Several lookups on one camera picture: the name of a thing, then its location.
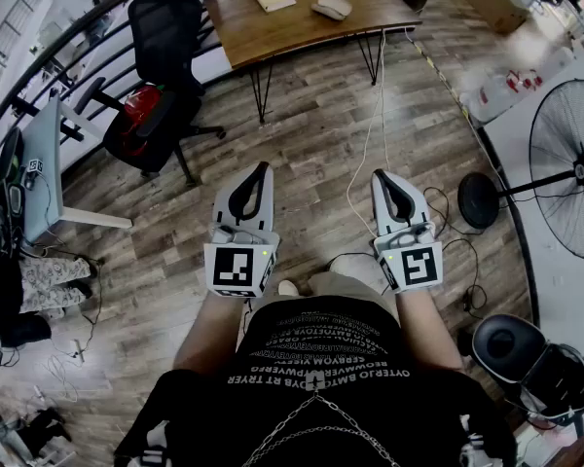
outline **black t-shirt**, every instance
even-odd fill
[[[313,400],[293,413],[316,388],[335,405]],[[256,465],[389,465],[367,433],[401,467],[458,466],[469,441],[462,415],[470,415],[469,434],[482,435],[489,457],[515,463],[513,436],[477,382],[416,367],[382,307],[321,297],[257,311],[220,377],[162,376],[117,448],[116,465],[140,456],[146,434],[168,420],[173,466],[240,466],[291,413]]]

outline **chain necklace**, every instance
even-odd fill
[[[285,437],[281,438],[280,440],[277,440],[271,444],[271,441],[273,440],[274,436],[281,429],[283,429],[285,427],[285,425],[290,420],[292,420],[296,415],[298,415],[302,409],[306,408],[313,401],[320,401],[320,402],[324,403],[327,407],[329,407],[331,410],[339,413],[343,418],[345,418],[348,421],[348,423],[352,427],[354,427],[354,429],[346,429],[344,427],[336,427],[336,426],[332,426],[332,425],[313,427],[311,429],[305,429],[303,431],[298,431],[298,432],[295,432],[293,434],[290,434],[289,436],[285,436]],[[370,436],[366,431],[364,431],[363,429],[361,429],[361,427],[359,427],[359,424],[357,424],[357,421],[354,418],[352,418],[348,413],[346,413],[342,409],[340,409],[340,407],[338,407],[335,403],[330,402],[329,400],[320,396],[318,394],[317,389],[314,390],[311,398],[304,401],[299,406],[299,408],[296,409],[294,412],[291,412],[284,420],[282,420],[276,426],[276,428],[274,429],[274,431],[271,434],[269,434],[266,438],[264,438],[264,441],[262,442],[262,444],[258,448],[256,448],[253,451],[253,453],[251,453],[251,456],[249,457],[249,459],[246,462],[244,462],[244,464],[242,464],[242,467],[248,467],[250,465],[255,464],[256,462],[258,462],[260,460],[260,458],[267,455],[268,453],[273,451],[275,448],[283,445],[284,443],[286,443],[289,440],[298,438],[299,436],[303,436],[305,434],[310,434],[313,432],[321,432],[321,431],[339,431],[339,432],[346,432],[348,434],[353,434],[355,436],[359,436],[359,437],[363,438],[364,440],[366,440],[368,443],[370,443],[370,445],[372,445],[372,447],[379,453],[379,455],[382,458],[384,458],[385,460],[387,460],[392,467],[400,467],[396,463],[396,461],[393,458],[391,458],[391,456],[389,455],[387,450],[375,438]]]

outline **standing fan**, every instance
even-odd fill
[[[534,190],[552,234],[584,259],[584,80],[571,80],[543,99],[529,137],[532,182],[498,192],[482,173],[470,173],[458,186],[458,208],[475,229],[493,224],[499,199]]]

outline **wooden desk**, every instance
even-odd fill
[[[344,20],[332,20],[313,11],[311,4],[317,1],[296,0],[295,5],[272,13],[265,12],[257,0],[205,0],[205,7],[234,69],[334,38],[421,23],[420,17],[402,0],[347,0],[352,11]],[[377,80],[379,55],[376,67],[366,58],[373,84]],[[257,78],[255,94],[260,121],[264,120],[270,77],[271,71],[263,103],[259,75]],[[255,89],[252,72],[251,81]]]

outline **camouflage pants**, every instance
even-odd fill
[[[78,305],[85,300],[78,289],[61,285],[91,275],[89,264],[83,259],[23,258],[19,268],[23,287],[20,313]]]

